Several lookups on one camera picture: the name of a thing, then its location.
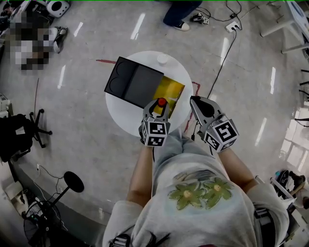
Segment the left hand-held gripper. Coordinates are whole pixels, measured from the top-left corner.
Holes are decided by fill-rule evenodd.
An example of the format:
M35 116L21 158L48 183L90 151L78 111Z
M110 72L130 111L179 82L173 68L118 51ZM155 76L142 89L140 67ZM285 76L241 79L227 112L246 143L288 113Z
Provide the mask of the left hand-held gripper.
M158 99L152 100L143 109L143 120L139 127L140 141L147 147L163 147L170 129L169 104L162 106L161 115L154 118L153 111Z

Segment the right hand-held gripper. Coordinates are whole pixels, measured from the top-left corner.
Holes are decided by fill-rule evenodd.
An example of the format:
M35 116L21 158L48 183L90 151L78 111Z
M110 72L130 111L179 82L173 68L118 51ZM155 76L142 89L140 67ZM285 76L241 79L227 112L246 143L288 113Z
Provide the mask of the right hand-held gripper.
M228 119L219 105L202 96L191 96L190 106L195 119L200 124L197 134L216 152L232 146L239 132L232 119Z

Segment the black tray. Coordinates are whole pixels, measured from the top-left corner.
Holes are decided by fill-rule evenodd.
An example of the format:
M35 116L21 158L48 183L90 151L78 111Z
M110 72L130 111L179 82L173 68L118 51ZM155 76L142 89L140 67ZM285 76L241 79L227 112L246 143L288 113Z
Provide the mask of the black tray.
M184 88L185 85L158 70L118 57L104 92L142 109L152 100L163 97L169 104L171 117ZM154 112L161 114L162 108L156 106Z

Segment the person's right forearm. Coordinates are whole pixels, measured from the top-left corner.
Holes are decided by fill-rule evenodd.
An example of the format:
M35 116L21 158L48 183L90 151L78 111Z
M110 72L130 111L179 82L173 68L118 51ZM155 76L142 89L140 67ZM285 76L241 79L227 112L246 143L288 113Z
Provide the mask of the person's right forearm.
M230 180L245 193L258 184L249 168L232 149L227 148L218 153L218 156Z

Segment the person's left forearm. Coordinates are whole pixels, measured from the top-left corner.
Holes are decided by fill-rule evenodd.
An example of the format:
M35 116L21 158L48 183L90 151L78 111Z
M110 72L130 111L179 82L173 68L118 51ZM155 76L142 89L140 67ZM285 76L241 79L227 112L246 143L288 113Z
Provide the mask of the person's left forearm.
M151 199L152 179L153 147L144 146L135 165L126 200L145 207Z

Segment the small white jar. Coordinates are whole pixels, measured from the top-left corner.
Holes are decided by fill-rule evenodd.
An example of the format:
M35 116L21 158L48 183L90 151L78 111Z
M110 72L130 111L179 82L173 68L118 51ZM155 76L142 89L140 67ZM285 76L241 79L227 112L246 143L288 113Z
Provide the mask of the small white jar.
M160 53L157 56L157 62L161 66L164 66L165 64L167 64L168 60L169 60L169 56L167 54Z

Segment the white power strip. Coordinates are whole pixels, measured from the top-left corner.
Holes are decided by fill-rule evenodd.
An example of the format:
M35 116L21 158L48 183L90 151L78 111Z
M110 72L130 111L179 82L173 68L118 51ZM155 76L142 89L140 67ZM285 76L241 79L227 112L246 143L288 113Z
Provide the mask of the white power strip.
M230 24L228 24L225 27L225 29L226 29L227 32L231 33L233 31L242 30L242 25L241 25L240 21L238 21L238 22L233 21Z

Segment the hand-held gripper on floor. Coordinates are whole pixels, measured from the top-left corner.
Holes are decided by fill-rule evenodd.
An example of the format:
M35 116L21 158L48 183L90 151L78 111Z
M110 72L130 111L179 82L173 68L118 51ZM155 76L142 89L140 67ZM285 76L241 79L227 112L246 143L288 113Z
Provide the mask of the hand-held gripper on floor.
M193 15L190 19L191 22L199 23L201 25L208 25L209 19L206 18L202 13L197 13Z

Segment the grey flower-print shirt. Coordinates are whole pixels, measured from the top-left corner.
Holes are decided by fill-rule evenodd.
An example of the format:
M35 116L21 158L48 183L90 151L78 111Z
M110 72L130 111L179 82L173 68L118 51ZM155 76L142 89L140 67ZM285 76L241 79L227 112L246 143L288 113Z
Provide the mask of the grey flower-print shirt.
M271 184L245 193L219 157L175 129L153 148L151 199L145 207L117 202L102 247L279 247L288 227Z

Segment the black round-base stand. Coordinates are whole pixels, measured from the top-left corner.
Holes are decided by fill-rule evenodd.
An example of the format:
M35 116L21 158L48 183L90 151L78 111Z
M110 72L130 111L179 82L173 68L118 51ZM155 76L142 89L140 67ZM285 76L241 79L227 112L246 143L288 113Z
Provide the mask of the black round-base stand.
M71 171L65 172L64 181L67 185L66 189L50 204L50 207L53 207L69 189L76 193L84 191L84 184L75 173Z

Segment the white metal-leg table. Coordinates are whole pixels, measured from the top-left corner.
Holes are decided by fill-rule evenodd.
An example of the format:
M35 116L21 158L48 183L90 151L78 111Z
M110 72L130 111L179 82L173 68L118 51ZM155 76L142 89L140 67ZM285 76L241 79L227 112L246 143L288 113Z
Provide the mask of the white metal-leg table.
M287 48L286 44L282 45L281 53L286 54L292 51L309 49L309 21L305 12L300 8L299 4L294 0L283 1L285 14L283 19L260 32L261 37L266 37L280 29L288 29L299 41L300 45Z

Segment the black office chair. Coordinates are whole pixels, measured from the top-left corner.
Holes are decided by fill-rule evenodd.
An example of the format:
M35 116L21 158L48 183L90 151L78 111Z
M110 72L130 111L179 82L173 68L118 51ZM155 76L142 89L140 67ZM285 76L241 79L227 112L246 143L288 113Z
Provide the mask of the black office chair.
M23 114L0 118L0 159L8 162L10 159L18 160L31 151L33 140L36 140L41 148L46 145L42 143L40 133L52 135L52 131L39 128L40 116L44 109L38 111L36 119L34 113L26 118Z

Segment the black floor fan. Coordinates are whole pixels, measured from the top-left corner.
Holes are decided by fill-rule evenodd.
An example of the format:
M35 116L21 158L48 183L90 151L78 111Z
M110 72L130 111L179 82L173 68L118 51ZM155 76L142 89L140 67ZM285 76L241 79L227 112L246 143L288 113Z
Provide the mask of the black floor fan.
M31 247L56 247L62 230L58 208L49 201L36 201L24 214L24 233Z

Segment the black frame chair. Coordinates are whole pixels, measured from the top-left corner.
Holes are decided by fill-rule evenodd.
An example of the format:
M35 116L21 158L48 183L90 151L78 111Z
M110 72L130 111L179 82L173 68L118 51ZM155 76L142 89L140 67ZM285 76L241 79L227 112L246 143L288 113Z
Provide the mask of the black frame chair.
M309 102L309 70L301 69L301 77L303 81L299 84L299 92L304 95L304 98Z

